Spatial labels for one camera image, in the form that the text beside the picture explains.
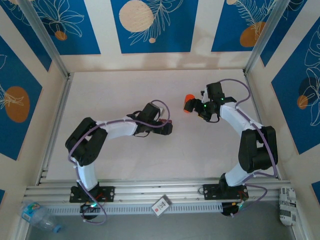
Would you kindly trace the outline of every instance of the gray floor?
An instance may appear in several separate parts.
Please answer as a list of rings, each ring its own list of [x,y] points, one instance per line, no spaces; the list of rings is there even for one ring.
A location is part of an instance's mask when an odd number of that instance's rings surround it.
[[[293,240],[291,227],[279,220],[276,202],[260,202],[234,219],[220,213],[113,215],[105,225],[92,226],[80,217],[58,220],[57,234],[29,229],[29,240]]]

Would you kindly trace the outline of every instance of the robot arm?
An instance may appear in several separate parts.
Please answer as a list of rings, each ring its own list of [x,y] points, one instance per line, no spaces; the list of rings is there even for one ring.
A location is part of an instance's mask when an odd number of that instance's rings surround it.
[[[221,176],[224,188],[242,185],[254,172],[267,170],[272,166],[267,148],[258,134],[255,125],[263,133],[271,149],[275,164],[278,163],[277,141],[275,129],[271,126],[263,126],[249,117],[236,105],[233,97],[225,97],[220,82],[211,83],[201,92],[202,100],[188,99],[184,110],[192,112],[195,110],[198,116],[206,122],[211,121],[212,115],[226,120],[234,130],[241,136],[237,165],[229,172]]]
[[[79,185],[79,181],[93,197],[101,193],[99,182],[95,174],[94,161],[97,159],[100,150],[106,140],[111,140],[121,136],[135,136],[140,133],[156,133],[169,135],[172,132],[172,122],[164,124],[161,109],[153,103],[148,103],[142,111],[129,114],[126,117],[114,121],[94,121],[90,117],[85,118],[65,143],[69,153],[77,142],[91,129],[96,128],[88,137],[84,138],[71,154],[71,159],[77,165],[77,187],[73,187],[71,192],[74,195],[82,196],[82,202],[89,200],[87,194]]]

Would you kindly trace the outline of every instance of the robotic arm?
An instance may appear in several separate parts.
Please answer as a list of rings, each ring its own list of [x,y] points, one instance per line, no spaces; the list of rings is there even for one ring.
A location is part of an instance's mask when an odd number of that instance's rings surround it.
[[[159,119],[162,115],[161,112],[162,110],[158,106],[150,102],[142,111],[136,111],[119,120],[107,122],[94,121],[90,117],[83,119],[65,143],[69,154],[71,153],[71,160],[77,168],[77,186],[72,187],[71,192],[76,196],[76,200],[81,199],[78,202],[90,201],[85,190],[94,198],[97,198],[104,191],[103,187],[99,186],[94,161],[106,140],[121,136],[135,136],[140,133],[171,134],[172,122]],[[85,134],[88,136],[79,142]]]
[[[217,123],[222,118],[241,136],[239,162],[232,170],[221,176],[218,186],[211,189],[211,195],[214,196],[211,199],[235,199],[237,192],[244,190],[243,184],[254,173],[267,170],[273,165],[268,148],[275,165],[278,163],[276,132],[273,127],[263,126],[244,113],[233,97],[225,97],[220,82],[208,84],[205,90],[201,91],[201,95],[202,100],[187,95],[184,111],[189,113],[195,111],[209,123]],[[216,115],[217,121],[212,121],[213,115]],[[263,134],[267,145],[258,130]]]

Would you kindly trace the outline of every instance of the plastic water bottle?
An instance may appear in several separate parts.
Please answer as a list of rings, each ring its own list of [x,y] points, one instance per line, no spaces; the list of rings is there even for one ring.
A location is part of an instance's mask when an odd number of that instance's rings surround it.
[[[57,224],[55,216],[51,215],[48,209],[37,202],[27,201],[22,204],[21,217],[39,229],[58,233],[61,225]]]

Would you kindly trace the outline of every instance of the orange object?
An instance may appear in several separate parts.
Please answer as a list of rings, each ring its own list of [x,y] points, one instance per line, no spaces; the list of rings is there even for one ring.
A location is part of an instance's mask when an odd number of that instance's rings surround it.
[[[185,110],[186,102],[188,102],[191,99],[195,99],[195,98],[196,98],[195,95],[192,95],[192,94],[188,94],[188,95],[185,96],[184,105],[183,105],[183,111],[185,111],[186,113],[189,114],[189,112]]]

